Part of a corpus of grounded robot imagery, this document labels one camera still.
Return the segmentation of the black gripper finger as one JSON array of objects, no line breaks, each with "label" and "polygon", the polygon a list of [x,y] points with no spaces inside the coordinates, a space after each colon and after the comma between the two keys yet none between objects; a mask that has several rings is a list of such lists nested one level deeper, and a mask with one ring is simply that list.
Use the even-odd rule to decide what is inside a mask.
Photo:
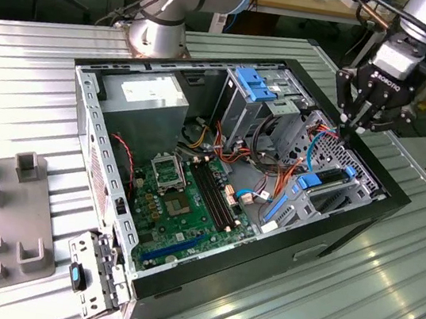
[{"label": "black gripper finger", "polygon": [[370,96],[373,70],[367,68],[342,68],[336,72],[336,101],[341,109],[340,122],[364,125],[362,113]]},{"label": "black gripper finger", "polygon": [[367,111],[356,122],[355,132],[364,133],[367,130],[377,133],[391,130],[399,125],[412,125],[415,113],[409,110],[400,110],[396,114],[387,114],[385,110],[381,110],[374,105],[370,106]]}]

